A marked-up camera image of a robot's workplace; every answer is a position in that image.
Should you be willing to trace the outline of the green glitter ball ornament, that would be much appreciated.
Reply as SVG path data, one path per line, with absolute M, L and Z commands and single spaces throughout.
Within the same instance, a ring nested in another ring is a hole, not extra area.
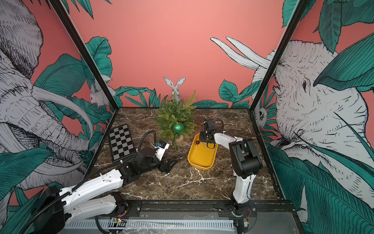
M 172 126 L 172 129 L 176 134 L 181 134 L 184 131 L 184 125 L 182 122 L 177 122 Z

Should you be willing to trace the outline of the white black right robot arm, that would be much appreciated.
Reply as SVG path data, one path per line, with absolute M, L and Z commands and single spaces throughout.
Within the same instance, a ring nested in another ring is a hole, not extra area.
M 205 119 L 204 130 L 194 137 L 188 161 L 196 169 L 209 170 L 214 165 L 219 145 L 229 150 L 236 175 L 231 214 L 245 218 L 254 216 L 256 208 L 251 202 L 250 192 L 263 164 L 252 139 L 236 137 L 223 129 L 219 130 L 214 120 Z

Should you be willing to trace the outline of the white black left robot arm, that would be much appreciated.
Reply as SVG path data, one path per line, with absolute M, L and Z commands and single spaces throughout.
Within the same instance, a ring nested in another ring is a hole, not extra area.
M 143 173 L 155 169 L 169 173 L 177 162 L 165 160 L 165 151 L 165 148 L 160 147 L 144 148 L 110 166 L 110 171 L 105 174 L 98 169 L 75 186 L 61 189 L 53 186 L 47 189 L 20 233 L 25 234 L 32 228 L 35 234 L 57 234 L 78 220 L 126 213 L 128 209 L 121 195 L 113 193 L 104 199 L 96 197 L 126 186 L 138 180 Z

